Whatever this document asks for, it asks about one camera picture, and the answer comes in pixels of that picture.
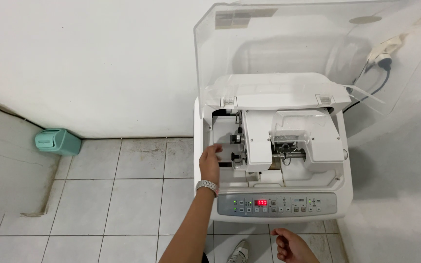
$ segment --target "small plastic bin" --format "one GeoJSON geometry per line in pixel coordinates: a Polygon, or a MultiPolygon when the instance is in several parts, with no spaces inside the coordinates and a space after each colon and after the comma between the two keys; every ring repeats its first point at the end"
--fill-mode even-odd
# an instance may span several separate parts
{"type": "Polygon", "coordinates": [[[78,155],[80,139],[66,129],[47,129],[35,135],[35,145],[42,152],[60,155],[78,155]]]}

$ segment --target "clear plastic splash guard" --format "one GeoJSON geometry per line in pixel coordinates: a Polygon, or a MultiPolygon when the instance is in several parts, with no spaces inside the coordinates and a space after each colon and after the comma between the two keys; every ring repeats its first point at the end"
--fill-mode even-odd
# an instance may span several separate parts
{"type": "Polygon", "coordinates": [[[317,88],[342,85],[387,115],[421,60],[421,0],[217,3],[194,35],[201,113],[217,97],[284,92],[283,77],[259,83],[258,74],[319,73],[327,79],[317,88]],[[371,96],[386,76],[373,61],[381,53],[390,54],[391,76],[371,96]],[[232,80],[242,74],[247,82],[232,80]]]}

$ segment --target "white shoe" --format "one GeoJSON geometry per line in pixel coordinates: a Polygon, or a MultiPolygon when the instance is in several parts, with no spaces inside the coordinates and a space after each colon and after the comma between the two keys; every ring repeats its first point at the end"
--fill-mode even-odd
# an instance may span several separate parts
{"type": "Polygon", "coordinates": [[[227,263],[246,263],[249,255],[249,243],[242,240],[228,258],[227,263]]]}

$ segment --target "metal watch band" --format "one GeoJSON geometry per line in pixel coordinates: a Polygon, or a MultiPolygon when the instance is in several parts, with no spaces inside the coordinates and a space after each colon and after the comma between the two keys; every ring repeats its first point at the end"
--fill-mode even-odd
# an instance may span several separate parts
{"type": "Polygon", "coordinates": [[[200,187],[210,188],[212,191],[214,191],[215,196],[219,195],[219,187],[211,181],[201,180],[201,181],[197,182],[196,191],[200,187]]]}

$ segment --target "digital display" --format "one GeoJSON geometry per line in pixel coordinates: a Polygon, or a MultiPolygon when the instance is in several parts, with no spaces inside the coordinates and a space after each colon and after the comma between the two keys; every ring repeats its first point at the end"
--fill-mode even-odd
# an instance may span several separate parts
{"type": "Polygon", "coordinates": [[[256,206],[267,206],[268,205],[268,201],[267,200],[255,200],[254,204],[256,206]]]}

